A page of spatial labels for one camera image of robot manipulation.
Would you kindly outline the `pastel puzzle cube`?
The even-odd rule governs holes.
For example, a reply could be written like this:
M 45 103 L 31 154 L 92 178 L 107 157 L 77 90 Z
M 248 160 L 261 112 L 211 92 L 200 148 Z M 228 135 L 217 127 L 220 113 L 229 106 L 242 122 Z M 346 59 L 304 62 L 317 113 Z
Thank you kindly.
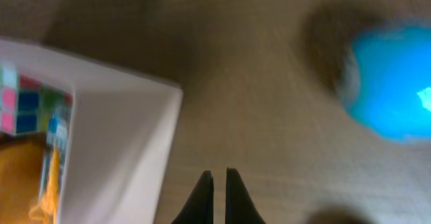
M 1 68 L 1 132 L 26 135 L 46 132 L 59 106 L 71 107 L 70 94 L 49 87 L 11 67 Z

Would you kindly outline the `black round disc toy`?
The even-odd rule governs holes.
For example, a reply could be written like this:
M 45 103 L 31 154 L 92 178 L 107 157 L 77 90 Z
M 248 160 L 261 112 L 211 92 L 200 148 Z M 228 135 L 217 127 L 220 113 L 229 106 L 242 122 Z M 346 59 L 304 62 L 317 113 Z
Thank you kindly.
M 333 207 L 315 212 L 306 224 L 373 224 L 373 222 L 354 210 Z

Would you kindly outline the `orange toy hippo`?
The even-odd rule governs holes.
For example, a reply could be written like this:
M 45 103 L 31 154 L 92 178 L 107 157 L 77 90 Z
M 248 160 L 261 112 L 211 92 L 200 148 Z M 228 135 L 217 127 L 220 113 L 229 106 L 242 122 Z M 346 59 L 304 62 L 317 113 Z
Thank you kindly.
M 31 224 L 30 208 L 37 203 L 44 135 L 1 137 L 1 223 Z

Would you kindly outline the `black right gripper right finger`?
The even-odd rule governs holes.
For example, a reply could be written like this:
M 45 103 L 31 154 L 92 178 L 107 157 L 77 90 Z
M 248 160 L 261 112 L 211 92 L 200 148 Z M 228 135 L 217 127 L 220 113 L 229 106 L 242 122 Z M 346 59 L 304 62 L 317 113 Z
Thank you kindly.
M 265 224 L 237 169 L 226 170 L 225 224 Z

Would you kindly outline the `blue toy ball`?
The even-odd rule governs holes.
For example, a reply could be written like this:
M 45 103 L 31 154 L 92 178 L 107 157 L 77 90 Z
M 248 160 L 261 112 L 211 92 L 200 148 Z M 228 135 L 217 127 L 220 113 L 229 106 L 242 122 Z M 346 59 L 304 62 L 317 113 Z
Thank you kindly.
M 344 110 L 378 136 L 430 142 L 430 27 L 395 24 L 359 33 L 336 83 Z

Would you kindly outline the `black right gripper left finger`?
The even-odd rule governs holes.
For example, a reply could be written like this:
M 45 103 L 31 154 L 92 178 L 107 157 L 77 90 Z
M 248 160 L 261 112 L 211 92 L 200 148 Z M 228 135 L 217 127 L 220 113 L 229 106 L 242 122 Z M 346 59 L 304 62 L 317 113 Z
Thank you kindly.
M 172 224 L 213 224 L 213 176 L 204 171 Z

